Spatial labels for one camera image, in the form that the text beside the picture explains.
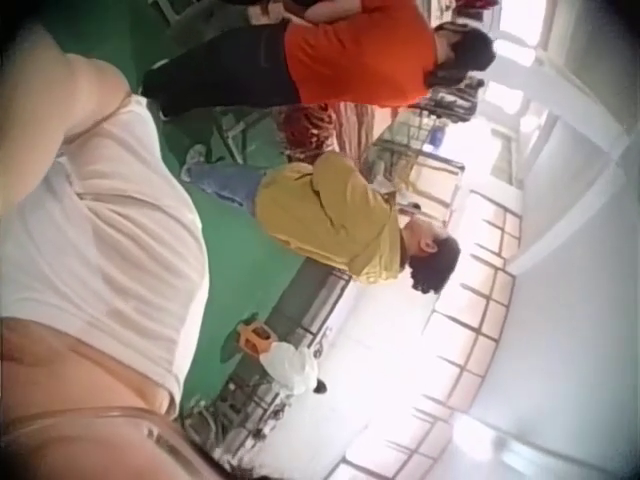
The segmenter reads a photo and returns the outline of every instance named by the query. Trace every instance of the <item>person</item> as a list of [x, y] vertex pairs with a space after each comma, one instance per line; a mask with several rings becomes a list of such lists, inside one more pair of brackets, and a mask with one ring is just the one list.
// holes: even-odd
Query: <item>person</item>
[[171, 422], [209, 271], [146, 100], [37, 26], [2, 67], [2, 478], [236, 478]]
[[328, 391], [327, 384], [318, 377], [318, 361], [306, 347], [296, 349], [288, 342], [277, 341], [260, 354], [259, 360], [285, 395], [324, 395]]
[[159, 62], [145, 73], [141, 94], [165, 119], [218, 106], [398, 107], [495, 60], [485, 32], [455, 22], [434, 30], [414, 0], [325, 1], [305, 18], [317, 9], [319, 19], [334, 21], [235, 28]]
[[458, 242], [418, 215], [400, 228], [392, 195], [369, 185], [344, 155], [322, 154], [314, 165], [270, 171], [204, 161], [192, 148], [181, 178], [245, 210], [276, 241], [363, 283], [391, 280], [408, 265], [413, 288], [439, 293], [460, 257]]

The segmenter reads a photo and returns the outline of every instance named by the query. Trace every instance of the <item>window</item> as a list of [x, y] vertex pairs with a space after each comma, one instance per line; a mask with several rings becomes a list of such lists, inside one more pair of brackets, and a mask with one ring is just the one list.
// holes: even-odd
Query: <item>window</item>
[[546, 10], [546, 0], [503, 0], [500, 8], [500, 30], [535, 47], [540, 42]]
[[520, 110], [524, 95], [520, 90], [513, 90], [500, 83], [489, 82], [484, 92], [484, 99], [502, 108], [506, 113], [514, 115]]
[[498, 55], [507, 57], [520, 65], [530, 67], [536, 59], [536, 51], [533, 48], [522, 47], [507, 40], [498, 39], [494, 43]]

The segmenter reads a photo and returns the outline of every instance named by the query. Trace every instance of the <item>green floor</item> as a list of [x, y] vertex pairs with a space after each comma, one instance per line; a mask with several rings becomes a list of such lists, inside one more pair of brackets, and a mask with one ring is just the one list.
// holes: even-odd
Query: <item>green floor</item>
[[[68, 52], [109, 61], [119, 67], [137, 88], [144, 71], [178, 49], [165, 34], [161, 15], [146, 0], [66, 0], [45, 24]], [[163, 159], [177, 172], [186, 151], [195, 143], [209, 143], [212, 126], [208, 113], [200, 112], [171, 124], [158, 125]], [[248, 136], [251, 164], [276, 165], [279, 153], [276, 131], [263, 122]], [[218, 139], [213, 155], [225, 155]], [[235, 366], [221, 363], [221, 347], [230, 330], [252, 312], [266, 316], [301, 263], [265, 236], [254, 222], [218, 201], [190, 190], [202, 217], [209, 251], [211, 291], [194, 363], [187, 378], [185, 402], [194, 395], [215, 395]]]

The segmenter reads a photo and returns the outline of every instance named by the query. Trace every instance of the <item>orange object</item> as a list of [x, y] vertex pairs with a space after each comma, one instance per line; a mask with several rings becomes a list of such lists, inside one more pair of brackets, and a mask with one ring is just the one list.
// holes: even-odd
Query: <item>orange object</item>
[[262, 322], [253, 322], [249, 325], [239, 325], [238, 346], [248, 355], [258, 358], [271, 349], [271, 345], [278, 341], [273, 331]]
[[363, 0], [362, 13], [285, 34], [301, 103], [405, 106], [427, 94], [436, 66], [434, 32], [414, 0]]

